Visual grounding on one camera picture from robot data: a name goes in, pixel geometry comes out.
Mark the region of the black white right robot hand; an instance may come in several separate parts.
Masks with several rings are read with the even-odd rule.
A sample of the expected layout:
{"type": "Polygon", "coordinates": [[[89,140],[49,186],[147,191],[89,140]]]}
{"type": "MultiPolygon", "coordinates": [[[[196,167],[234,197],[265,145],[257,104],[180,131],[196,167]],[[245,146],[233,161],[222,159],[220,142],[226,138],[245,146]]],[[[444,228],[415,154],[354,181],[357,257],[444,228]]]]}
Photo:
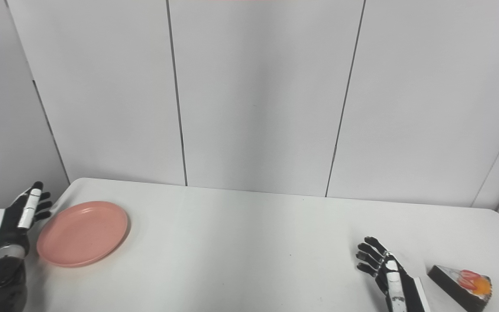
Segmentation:
{"type": "Polygon", "coordinates": [[[356,268],[370,275],[386,298],[390,312],[429,312],[419,278],[411,277],[394,254],[375,237],[358,244],[356,268]]]}

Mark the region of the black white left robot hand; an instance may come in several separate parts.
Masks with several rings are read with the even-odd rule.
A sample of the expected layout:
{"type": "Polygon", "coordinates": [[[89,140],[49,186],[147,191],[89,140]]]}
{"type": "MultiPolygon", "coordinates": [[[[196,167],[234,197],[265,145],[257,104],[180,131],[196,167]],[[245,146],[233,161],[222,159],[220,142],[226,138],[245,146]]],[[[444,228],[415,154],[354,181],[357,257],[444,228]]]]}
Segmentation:
{"type": "Polygon", "coordinates": [[[43,189],[43,182],[37,181],[16,197],[9,207],[0,208],[0,249],[16,245],[24,250],[24,255],[28,255],[28,231],[36,222],[52,216],[50,193],[43,189]]]}

